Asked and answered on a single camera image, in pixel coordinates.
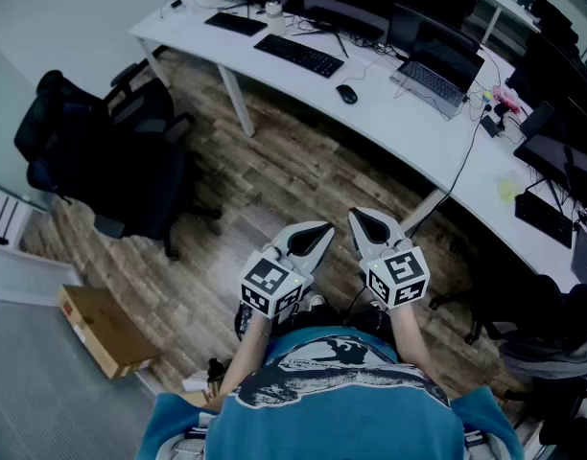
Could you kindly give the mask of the grey open laptop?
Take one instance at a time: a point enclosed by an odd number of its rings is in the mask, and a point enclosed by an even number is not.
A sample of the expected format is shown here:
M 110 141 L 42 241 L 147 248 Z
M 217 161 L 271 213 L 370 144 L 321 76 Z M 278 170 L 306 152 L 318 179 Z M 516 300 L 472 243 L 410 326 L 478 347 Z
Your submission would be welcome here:
M 480 43 L 441 24 L 419 24 L 409 57 L 390 76 L 446 119 L 458 114 L 480 72 Z

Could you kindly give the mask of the yellow-green cloth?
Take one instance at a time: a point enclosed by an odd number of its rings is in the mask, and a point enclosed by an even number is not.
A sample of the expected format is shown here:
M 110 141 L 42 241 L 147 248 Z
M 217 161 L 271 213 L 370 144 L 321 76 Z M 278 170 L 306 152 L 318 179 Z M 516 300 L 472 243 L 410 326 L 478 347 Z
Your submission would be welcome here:
M 504 203 L 510 203 L 520 194 L 520 186 L 512 177 L 501 177 L 497 184 L 499 199 Z

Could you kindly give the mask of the person's right forearm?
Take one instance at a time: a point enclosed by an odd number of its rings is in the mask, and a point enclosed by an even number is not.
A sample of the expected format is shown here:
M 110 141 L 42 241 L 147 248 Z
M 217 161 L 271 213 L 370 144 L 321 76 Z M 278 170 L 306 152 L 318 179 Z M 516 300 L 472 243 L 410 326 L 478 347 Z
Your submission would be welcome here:
M 399 356 L 406 363 L 420 369 L 436 384 L 440 384 L 439 374 L 420 332 L 413 306 L 407 304 L 393 308 L 388 314 Z

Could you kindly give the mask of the person's left forearm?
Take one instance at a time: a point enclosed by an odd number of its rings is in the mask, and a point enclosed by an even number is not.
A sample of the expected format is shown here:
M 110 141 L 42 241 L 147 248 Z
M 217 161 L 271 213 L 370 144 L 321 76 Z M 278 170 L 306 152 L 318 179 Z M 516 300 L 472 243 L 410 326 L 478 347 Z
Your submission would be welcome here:
M 259 370 L 270 343 L 272 320 L 254 310 L 247 331 L 222 381 L 220 396 L 233 392 L 250 374 Z

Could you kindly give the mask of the pink plastic item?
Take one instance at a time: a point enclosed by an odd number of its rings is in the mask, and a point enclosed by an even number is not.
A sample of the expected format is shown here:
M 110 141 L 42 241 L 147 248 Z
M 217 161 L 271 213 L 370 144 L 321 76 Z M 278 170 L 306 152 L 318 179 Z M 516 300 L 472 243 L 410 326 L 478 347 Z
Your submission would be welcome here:
M 509 110 L 511 110 L 515 114 L 520 113 L 521 106 L 519 104 L 518 98 L 516 96 L 513 96 L 511 93 L 509 93 L 501 86 L 494 85 L 492 87 L 492 96 L 497 103 L 504 104 Z

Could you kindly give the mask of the black mesh-back office chair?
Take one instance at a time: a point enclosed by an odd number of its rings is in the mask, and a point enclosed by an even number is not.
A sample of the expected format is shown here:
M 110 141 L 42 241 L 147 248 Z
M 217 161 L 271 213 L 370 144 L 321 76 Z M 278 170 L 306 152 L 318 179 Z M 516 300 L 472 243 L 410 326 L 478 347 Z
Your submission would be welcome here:
M 180 142 L 186 133 L 178 126 L 191 126 L 196 118 L 188 111 L 175 113 L 175 102 L 160 79 L 152 79 L 133 89 L 131 81 L 142 71 L 132 63 L 110 82 L 104 98 L 112 124 L 137 133 L 159 134 L 170 143 Z

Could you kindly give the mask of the black monitor with stand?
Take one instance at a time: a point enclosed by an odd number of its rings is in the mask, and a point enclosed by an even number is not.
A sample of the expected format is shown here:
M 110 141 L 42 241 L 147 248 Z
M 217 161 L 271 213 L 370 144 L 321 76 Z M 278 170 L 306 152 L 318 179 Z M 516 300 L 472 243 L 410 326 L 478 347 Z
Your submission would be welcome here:
M 536 133 L 514 151 L 514 156 L 564 188 L 587 209 L 587 142 L 564 143 Z

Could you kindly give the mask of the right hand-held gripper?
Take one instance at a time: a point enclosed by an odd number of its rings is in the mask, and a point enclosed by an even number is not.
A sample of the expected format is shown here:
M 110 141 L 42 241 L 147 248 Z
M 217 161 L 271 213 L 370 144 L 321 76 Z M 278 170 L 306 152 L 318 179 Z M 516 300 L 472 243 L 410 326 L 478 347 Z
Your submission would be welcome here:
M 398 222 L 371 208 L 348 212 L 354 244 L 362 259 L 365 286 L 388 310 L 422 299 L 430 271 L 419 246 L 413 246 Z

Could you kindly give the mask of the closed cardboard box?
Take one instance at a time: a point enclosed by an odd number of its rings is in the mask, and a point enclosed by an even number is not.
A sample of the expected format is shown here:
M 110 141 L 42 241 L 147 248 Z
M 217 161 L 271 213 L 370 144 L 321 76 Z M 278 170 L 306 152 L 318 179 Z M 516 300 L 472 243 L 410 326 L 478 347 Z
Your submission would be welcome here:
M 148 368 L 159 350 L 103 288 L 64 285 L 59 307 L 77 338 L 110 380 Z

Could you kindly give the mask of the dark closed laptop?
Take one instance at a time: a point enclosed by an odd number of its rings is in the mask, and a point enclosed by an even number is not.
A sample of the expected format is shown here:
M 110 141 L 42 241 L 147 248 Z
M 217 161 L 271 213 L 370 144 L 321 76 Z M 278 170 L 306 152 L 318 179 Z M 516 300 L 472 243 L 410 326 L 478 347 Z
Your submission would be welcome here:
M 580 283 L 587 285 L 587 233 L 576 233 L 571 270 Z

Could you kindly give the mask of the black square-backed monitor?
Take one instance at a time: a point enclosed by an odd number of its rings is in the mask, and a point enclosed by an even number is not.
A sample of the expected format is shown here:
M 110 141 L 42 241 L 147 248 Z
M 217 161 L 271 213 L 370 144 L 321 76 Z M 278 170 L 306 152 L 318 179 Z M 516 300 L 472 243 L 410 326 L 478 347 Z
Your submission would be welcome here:
M 505 80 L 532 108 L 546 101 L 558 108 L 572 100 L 587 115 L 587 67 L 570 51 L 554 45 L 542 34 L 532 35 L 514 71 Z

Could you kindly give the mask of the black padded office chair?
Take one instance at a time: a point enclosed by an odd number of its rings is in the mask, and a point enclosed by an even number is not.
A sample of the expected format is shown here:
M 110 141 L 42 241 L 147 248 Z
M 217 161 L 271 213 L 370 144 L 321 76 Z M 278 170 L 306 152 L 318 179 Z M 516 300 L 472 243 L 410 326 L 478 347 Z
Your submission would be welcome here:
M 104 99 L 59 70 L 39 81 L 14 145 L 28 163 L 31 187 L 86 205 L 103 235 L 161 242 L 172 261 L 178 254 L 171 230 L 180 215 L 222 214 L 197 198 L 200 170 L 188 149 L 159 134 L 114 126 Z

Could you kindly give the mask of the person's blue printed t-shirt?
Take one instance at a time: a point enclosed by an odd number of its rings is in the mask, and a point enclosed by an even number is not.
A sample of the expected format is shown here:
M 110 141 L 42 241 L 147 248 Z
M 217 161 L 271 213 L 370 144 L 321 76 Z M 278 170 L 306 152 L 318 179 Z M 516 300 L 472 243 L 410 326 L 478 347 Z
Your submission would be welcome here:
M 391 347 L 354 329 L 288 333 L 219 412 L 158 396 L 136 460 L 158 460 L 175 439 L 200 440 L 204 460 L 467 460 L 465 437 L 524 460 L 491 391 L 456 400 Z

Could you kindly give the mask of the white slatted rack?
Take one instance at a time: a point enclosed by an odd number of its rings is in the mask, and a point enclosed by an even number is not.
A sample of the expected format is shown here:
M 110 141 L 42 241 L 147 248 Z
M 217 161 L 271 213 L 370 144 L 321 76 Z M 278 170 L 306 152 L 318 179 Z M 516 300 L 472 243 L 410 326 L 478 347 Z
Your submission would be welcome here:
M 32 214 L 32 207 L 0 190 L 0 245 L 16 249 Z

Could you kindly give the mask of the compact black keyboard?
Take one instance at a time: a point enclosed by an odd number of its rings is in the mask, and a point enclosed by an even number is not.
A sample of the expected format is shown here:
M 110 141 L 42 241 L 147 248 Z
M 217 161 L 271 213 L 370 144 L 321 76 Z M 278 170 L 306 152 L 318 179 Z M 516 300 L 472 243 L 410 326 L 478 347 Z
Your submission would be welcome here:
M 573 223 L 530 191 L 515 196 L 515 218 L 531 225 L 565 247 L 572 248 Z

